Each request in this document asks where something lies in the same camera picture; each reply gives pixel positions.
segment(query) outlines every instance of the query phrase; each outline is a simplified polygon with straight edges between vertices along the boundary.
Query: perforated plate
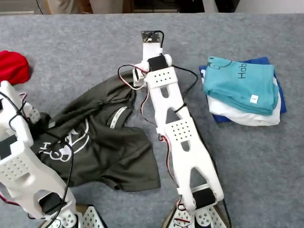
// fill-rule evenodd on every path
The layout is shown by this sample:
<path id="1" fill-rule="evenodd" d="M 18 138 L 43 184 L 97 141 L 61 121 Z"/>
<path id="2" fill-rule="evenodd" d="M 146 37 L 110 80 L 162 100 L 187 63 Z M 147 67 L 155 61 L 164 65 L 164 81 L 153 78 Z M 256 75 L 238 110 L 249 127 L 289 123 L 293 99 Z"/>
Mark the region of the perforated plate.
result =
<path id="1" fill-rule="evenodd" d="M 23 161 L 22 155 L 13 157 L 0 165 L 0 180 L 14 181 L 29 171 L 26 162 Z"/>
<path id="2" fill-rule="evenodd" d="M 147 74 L 147 80 L 149 81 L 149 87 L 161 87 L 171 83 L 177 82 L 176 73 L 173 67 L 156 70 Z"/>
<path id="3" fill-rule="evenodd" d="M 174 220 L 176 218 L 188 220 L 190 221 L 190 223 Z M 194 216 L 191 216 L 187 211 L 181 211 L 177 209 L 172 217 L 172 220 L 170 221 L 170 225 L 168 226 L 168 228 L 182 228 L 182 227 L 190 228 L 192 227 L 191 224 L 193 224 L 193 222 L 194 222 Z"/>
<path id="4" fill-rule="evenodd" d="M 83 216 L 83 228 L 105 228 L 94 207 L 88 207 Z"/>
<path id="5" fill-rule="evenodd" d="M 172 142 L 187 141 L 197 133 L 191 117 L 166 124 L 165 131 Z"/>
<path id="6" fill-rule="evenodd" d="M 195 218 L 198 224 L 202 227 L 207 227 L 211 223 L 211 216 L 206 208 L 196 210 Z"/>
<path id="7" fill-rule="evenodd" d="M 49 228 L 60 228 L 60 220 L 55 220 Z"/>

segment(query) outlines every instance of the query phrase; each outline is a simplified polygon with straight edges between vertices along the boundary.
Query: gray carpet surface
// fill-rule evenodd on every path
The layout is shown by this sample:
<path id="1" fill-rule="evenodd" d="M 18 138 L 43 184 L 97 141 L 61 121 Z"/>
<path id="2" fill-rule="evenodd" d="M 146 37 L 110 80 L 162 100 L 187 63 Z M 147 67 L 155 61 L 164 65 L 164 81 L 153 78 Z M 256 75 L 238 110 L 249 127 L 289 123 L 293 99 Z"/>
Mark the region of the gray carpet surface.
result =
<path id="1" fill-rule="evenodd" d="M 134 14 L 21 16 L 0 18 L 0 50 L 24 54 L 32 78 L 16 88 L 52 116 L 71 100 L 139 63 L 141 30 L 165 32 L 164 53 L 195 72 L 208 56 L 244 60 L 267 56 L 275 65 L 288 112 L 272 127 L 216 124 L 202 84 L 186 98 L 189 110 L 217 164 L 233 227 L 304 227 L 304 15 Z M 194 80 L 177 71 L 181 90 Z M 145 130 L 153 143 L 161 188 L 115 191 L 102 183 L 73 188 L 78 203 L 93 203 L 110 228 L 159 228 L 178 199 L 165 167 L 166 145 L 139 113 L 139 91 L 128 125 Z M 152 103 L 144 110 L 153 118 Z M 36 227 L 21 208 L 0 202 L 1 227 Z"/>

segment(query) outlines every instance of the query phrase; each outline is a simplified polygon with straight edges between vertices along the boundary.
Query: folded clothes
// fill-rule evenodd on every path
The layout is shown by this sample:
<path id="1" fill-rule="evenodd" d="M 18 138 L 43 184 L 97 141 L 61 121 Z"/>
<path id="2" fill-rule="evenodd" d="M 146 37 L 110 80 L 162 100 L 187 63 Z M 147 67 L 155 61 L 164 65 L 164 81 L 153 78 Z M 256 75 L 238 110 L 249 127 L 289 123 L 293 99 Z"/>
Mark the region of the folded clothes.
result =
<path id="1" fill-rule="evenodd" d="M 272 115 L 245 113 L 210 96 L 207 96 L 207 99 L 209 111 L 212 114 L 225 116 L 238 124 L 246 126 L 272 126 L 280 123 L 281 97 L 279 93 L 277 105 L 273 110 Z"/>
<path id="2" fill-rule="evenodd" d="M 273 65 L 209 57 L 204 92 L 243 112 L 271 115 L 279 91 L 273 83 L 273 75 Z"/>
<path id="3" fill-rule="evenodd" d="M 245 60 L 245 61 L 242 61 L 242 62 L 243 63 L 251 63 L 251 64 L 262 64 L 262 65 L 269 65 L 270 64 L 267 57 L 254 58 L 254 59 L 249 59 L 249 60 Z M 205 76 L 206 68 L 207 68 L 207 66 L 200 66 L 200 68 L 199 68 L 202 80 Z M 283 114 L 283 113 L 287 112 L 287 108 L 286 108 L 286 105 L 285 105 L 285 99 L 284 99 L 284 92 L 283 92 L 283 89 L 281 88 L 279 80 L 276 77 L 275 72 L 274 72 L 274 77 L 275 77 L 275 79 L 277 81 L 277 85 L 279 87 L 279 93 L 280 93 L 280 99 L 281 99 L 280 113 Z M 212 115 L 213 115 L 214 120 L 218 123 L 220 123 L 220 122 L 230 122 L 231 121 L 230 119 L 228 119 L 227 117 L 222 116 L 222 115 L 215 115 L 215 114 L 212 114 Z"/>

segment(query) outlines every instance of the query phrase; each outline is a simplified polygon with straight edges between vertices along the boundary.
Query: white bracket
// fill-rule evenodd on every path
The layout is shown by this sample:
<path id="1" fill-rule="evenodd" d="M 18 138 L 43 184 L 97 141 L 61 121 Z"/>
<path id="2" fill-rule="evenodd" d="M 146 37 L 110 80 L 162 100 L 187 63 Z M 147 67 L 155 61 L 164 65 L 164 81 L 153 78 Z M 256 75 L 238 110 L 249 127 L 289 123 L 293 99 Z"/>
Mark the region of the white bracket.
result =
<path id="1" fill-rule="evenodd" d="M 178 80 L 173 67 L 149 72 L 146 76 L 152 103 L 155 109 L 157 133 L 166 136 L 171 145 L 174 175 L 178 184 L 178 193 L 187 211 L 194 211 L 196 203 L 190 188 L 190 175 L 193 168 L 206 179 L 216 201 L 224 198 L 218 176 L 211 157 L 198 135 L 197 129 L 187 107 L 180 109 L 184 101 L 178 86 Z M 162 95 L 161 89 L 168 91 L 168 97 Z M 167 111 L 177 112 L 180 120 L 166 124 Z M 183 148 L 187 143 L 189 150 Z"/>

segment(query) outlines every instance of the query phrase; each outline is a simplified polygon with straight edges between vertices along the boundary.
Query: white tag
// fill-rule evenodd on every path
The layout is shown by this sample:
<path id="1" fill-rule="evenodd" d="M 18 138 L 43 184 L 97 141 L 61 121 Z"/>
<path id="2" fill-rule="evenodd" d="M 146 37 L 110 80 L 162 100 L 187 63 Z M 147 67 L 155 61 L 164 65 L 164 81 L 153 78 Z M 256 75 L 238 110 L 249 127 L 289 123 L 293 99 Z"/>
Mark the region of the white tag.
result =
<path id="1" fill-rule="evenodd" d="M 120 115 L 124 112 L 124 110 L 126 110 L 126 108 L 127 108 L 127 106 L 124 106 L 124 107 L 121 107 L 120 109 L 118 109 L 118 111 L 115 113 L 113 120 L 110 124 L 110 128 L 115 128 Z"/>
<path id="2" fill-rule="evenodd" d="M 251 98 L 250 98 L 250 102 L 251 103 L 257 103 L 257 100 L 258 100 L 258 96 L 257 95 L 251 95 Z"/>

